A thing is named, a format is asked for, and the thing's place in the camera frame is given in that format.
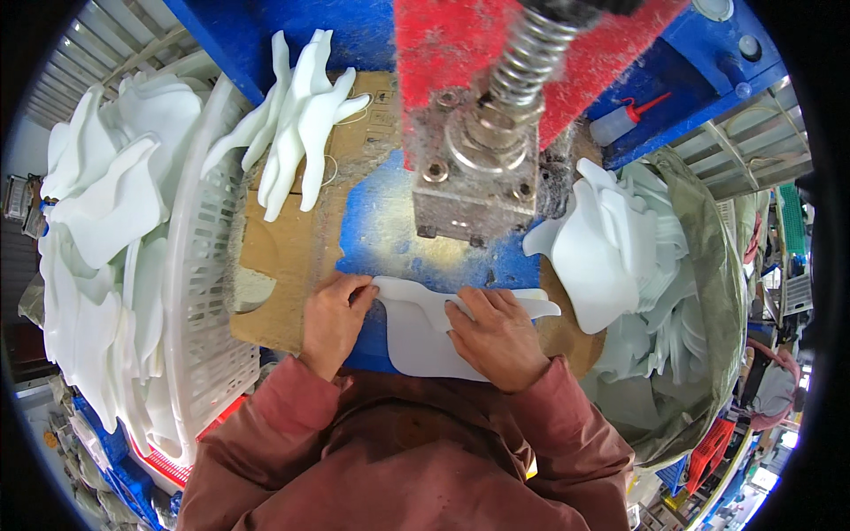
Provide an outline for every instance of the red plastic crate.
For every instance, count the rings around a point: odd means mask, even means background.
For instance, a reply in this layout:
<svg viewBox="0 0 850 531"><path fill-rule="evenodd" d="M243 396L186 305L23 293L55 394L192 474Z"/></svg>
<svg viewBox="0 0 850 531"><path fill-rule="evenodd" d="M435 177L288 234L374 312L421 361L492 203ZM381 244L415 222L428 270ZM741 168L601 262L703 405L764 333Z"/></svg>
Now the red plastic crate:
<svg viewBox="0 0 850 531"><path fill-rule="evenodd" d="M717 465L723 459L726 447L729 446L734 430L734 422L720 418L714 420L708 434L691 454L688 484L685 485L689 493L696 492L696 489L702 485L708 475L717 469Z"/></svg>
<svg viewBox="0 0 850 531"><path fill-rule="evenodd" d="M201 432L201 434L195 438L195 440L200 441L210 431L221 426L221 424L227 419L227 417L229 417L234 411L238 410L239 406L241 406L242 402L245 402L246 399L247 395L244 394L239 397L236 397L236 400L233 401L233 404L231 404L226 410L222 411L222 414L216 417L216 419L212 421L210 425L207 426L204 431ZM156 451L153 447L150 447L150 455L148 455L147 457L142 457L141 452L139 452L139 447L136 446L136 442L133 440L132 437L130 438L130 442L133 443L133 452L136 453L139 459L150 465L154 470L159 472L160 475L162 475L168 481L180 487L181 490L186 488L186 482L189 480L189 474L192 472L191 466L177 466L172 463L171 460L169 460L165 455Z"/></svg>

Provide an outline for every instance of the white plastic bottle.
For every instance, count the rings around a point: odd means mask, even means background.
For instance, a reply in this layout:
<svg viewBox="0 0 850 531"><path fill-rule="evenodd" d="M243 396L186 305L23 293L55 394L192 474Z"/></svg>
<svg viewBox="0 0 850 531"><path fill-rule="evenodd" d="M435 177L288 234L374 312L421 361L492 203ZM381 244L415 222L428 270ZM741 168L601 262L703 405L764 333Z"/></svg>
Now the white plastic bottle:
<svg viewBox="0 0 850 531"><path fill-rule="evenodd" d="M672 93L663 94L649 103L637 108L634 106L634 98L623 99L623 101L630 99L632 102L628 105L618 107L602 118L593 121L590 124L590 135L593 137L593 140L602 147L611 145L619 137L635 128L640 121L641 114L671 94Z"/></svg>

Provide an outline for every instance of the metal spring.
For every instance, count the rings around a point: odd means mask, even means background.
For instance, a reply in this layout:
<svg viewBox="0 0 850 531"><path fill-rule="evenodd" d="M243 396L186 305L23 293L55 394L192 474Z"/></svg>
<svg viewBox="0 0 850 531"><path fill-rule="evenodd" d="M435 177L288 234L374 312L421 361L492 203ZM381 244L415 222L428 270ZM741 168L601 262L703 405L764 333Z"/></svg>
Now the metal spring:
<svg viewBox="0 0 850 531"><path fill-rule="evenodd" d="M490 92L507 104L531 104L582 29L524 8L522 22L490 75Z"/></svg>

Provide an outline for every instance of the green crate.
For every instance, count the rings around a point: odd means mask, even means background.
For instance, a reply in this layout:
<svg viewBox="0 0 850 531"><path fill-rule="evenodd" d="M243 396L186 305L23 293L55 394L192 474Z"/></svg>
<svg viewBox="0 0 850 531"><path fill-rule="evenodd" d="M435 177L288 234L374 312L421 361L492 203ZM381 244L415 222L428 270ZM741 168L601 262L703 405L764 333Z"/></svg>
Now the green crate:
<svg viewBox="0 0 850 531"><path fill-rule="evenodd" d="M803 229L800 196L796 186L783 184L779 187L782 194L782 230L785 233L785 249L795 254L806 254L806 231Z"/></svg>

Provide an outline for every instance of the wall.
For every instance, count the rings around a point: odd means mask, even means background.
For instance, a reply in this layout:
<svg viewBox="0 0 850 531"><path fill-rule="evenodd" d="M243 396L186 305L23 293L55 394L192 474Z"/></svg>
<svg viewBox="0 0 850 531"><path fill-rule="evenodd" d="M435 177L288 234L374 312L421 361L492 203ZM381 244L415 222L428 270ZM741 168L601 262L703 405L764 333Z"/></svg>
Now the wall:
<svg viewBox="0 0 850 531"><path fill-rule="evenodd" d="M46 175L49 137L48 129L22 119L17 131L9 135L8 148L3 154L3 181L10 173L21 177L27 173Z"/></svg>
<svg viewBox="0 0 850 531"><path fill-rule="evenodd" d="M50 131L35 123L22 119L18 129L8 137L3 154L3 186L6 193L6 176L11 174L26 177L28 173L45 175L48 170L48 138ZM20 233L20 222L0 219L0 317L6 325L28 323L26 317L18 316L18 301L26 286L38 271L38 253L35 242Z"/></svg>

